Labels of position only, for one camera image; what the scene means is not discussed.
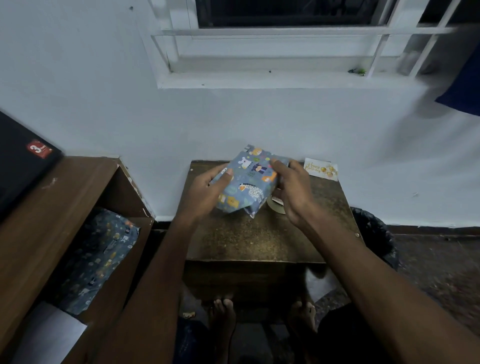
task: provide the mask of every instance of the wall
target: wall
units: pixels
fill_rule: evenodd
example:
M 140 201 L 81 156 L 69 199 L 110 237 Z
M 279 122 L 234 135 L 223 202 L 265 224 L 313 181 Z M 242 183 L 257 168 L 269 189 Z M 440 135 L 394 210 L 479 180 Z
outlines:
M 480 225 L 480 123 L 444 88 L 157 90 L 126 0 L 4 1 L 0 109 L 67 151 L 120 154 L 159 220 L 191 159 L 245 144 L 338 163 L 387 223 Z

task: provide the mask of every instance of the window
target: window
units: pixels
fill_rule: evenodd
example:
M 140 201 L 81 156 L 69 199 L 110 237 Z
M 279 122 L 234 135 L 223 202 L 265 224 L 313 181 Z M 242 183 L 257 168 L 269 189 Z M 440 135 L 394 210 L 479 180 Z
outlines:
M 471 14 L 476 0 L 138 1 L 138 27 L 161 88 L 317 87 L 350 69 L 365 69 L 368 79 L 376 69 L 396 73 L 406 47 L 420 39 L 413 78 L 439 36 L 457 30 L 452 16 L 462 23 L 478 17 Z

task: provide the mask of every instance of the sheet of paper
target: sheet of paper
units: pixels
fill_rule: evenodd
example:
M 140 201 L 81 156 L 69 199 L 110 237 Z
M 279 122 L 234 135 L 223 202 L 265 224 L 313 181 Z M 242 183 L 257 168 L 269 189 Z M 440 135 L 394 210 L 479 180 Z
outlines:
M 303 168 L 311 176 L 338 181 L 338 166 L 336 164 L 325 162 L 323 160 L 305 158 Z
M 41 302 L 28 324 L 10 364 L 61 364 L 86 328 L 76 318 Z

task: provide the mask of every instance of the foot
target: foot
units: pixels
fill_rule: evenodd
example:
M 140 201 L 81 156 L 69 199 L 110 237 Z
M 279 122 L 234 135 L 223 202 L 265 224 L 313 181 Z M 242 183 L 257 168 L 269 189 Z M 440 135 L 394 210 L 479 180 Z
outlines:
M 208 310 L 208 316 L 215 345 L 215 364 L 227 364 L 230 339 L 237 323 L 233 302 L 215 300 Z
M 317 333 L 315 329 L 315 306 L 310 302 L 305 305 L 295 302 L 287 316 L 287 324 L 300 342 L 305 362 L 317 363 Z

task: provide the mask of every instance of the folded wrapping paper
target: folded wrapping paper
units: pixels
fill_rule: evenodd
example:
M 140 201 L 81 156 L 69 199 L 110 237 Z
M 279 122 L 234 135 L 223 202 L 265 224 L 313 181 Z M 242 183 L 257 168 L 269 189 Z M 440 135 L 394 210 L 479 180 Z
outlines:
M 288 158 L 247 145 L 212 183 L 218 181 L 227 169 L 233 170 L 233 179 L 218 198 L 217 207 L 227 213 L 243 208 L 251 218 L 272 194 L 276 186 L 277 173 L 270 165 L 272 158 L 288 165 Z

